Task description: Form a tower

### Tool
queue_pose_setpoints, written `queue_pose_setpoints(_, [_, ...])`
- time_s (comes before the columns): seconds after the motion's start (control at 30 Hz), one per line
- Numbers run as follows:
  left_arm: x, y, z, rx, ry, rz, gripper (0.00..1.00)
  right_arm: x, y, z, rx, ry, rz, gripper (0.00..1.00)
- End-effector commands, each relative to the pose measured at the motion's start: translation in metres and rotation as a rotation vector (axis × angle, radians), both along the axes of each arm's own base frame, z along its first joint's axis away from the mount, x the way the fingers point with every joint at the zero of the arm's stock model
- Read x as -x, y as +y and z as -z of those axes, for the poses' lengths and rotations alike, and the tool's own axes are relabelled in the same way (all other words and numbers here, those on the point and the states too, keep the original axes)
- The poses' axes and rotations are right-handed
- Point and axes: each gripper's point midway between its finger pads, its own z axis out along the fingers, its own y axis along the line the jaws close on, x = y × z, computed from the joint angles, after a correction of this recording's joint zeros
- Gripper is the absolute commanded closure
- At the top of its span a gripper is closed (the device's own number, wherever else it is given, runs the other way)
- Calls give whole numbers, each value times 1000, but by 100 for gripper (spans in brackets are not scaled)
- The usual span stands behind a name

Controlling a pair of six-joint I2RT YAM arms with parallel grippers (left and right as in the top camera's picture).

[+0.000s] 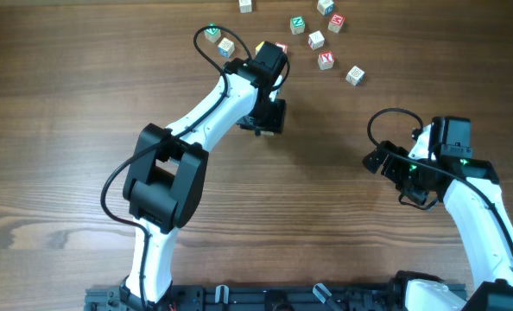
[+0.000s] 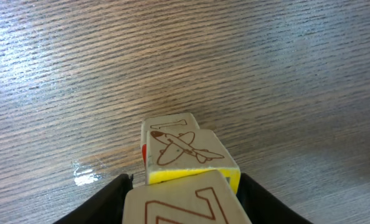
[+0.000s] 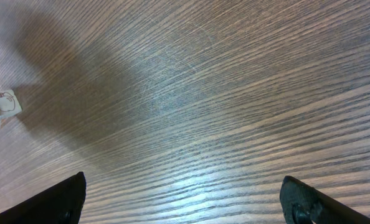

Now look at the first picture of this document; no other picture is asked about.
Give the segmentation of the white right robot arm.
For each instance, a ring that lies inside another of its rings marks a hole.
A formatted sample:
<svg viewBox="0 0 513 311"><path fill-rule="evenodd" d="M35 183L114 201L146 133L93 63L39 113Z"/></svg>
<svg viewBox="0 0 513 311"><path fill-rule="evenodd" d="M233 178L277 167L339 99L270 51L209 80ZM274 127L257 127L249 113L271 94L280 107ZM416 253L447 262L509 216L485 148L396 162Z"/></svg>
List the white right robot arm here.
<svg viewBox="0 0 513 311"><path fill-rule="evenodd" d="M391 180L399 202L423 211L442 203L452 217L472 270L469 299L436 277L398 274L403 310L513 310L513 226L492 164L472 156L471 122L435 117L412 133L411 150L385 140L364 159L373 174Z"/></svg>

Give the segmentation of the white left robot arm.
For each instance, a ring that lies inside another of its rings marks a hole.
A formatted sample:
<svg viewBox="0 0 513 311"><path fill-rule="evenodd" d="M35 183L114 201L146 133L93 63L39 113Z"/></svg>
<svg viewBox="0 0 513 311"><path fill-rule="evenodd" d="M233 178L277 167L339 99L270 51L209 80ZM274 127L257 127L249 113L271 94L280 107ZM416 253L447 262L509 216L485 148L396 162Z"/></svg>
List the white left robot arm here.
<svg viewBox="0 0 513 311"><path fill-rule="evenodd" d="M177 235L200 203L209 154L225 133L234 125L258 136L282 132L286 104L277 94L287 66L283 49L266 41L255 58L226 62L185 117L140 133L123 186L136 225L132 269L119 288L126 309L163 307Z"/></svg>

